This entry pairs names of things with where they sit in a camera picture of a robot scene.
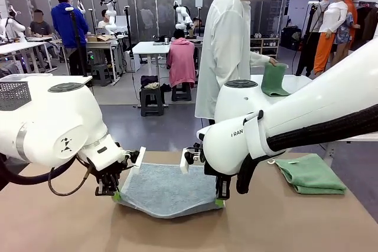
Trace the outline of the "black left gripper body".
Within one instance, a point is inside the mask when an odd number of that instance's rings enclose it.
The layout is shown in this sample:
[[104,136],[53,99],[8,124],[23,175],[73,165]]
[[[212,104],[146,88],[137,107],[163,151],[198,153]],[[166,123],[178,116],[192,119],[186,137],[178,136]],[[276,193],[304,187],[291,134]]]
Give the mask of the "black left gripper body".
[[111,179],[118,181],[120,178],[120,174],[123,171],[123,164],[122,163],[113,163],[104,169],[95,170],[94,175],[98,180],[102,180],[103,182],[109,182]]

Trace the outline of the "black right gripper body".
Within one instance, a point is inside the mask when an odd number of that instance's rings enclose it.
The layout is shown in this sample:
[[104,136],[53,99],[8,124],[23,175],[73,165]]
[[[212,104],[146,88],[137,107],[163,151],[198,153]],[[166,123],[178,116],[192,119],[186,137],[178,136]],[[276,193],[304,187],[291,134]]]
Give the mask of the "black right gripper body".
[[208,176],[215,176],[220,180],[230,180],[230,175],[222,174],[213,169],[210,165],[204,165],[204,174]]

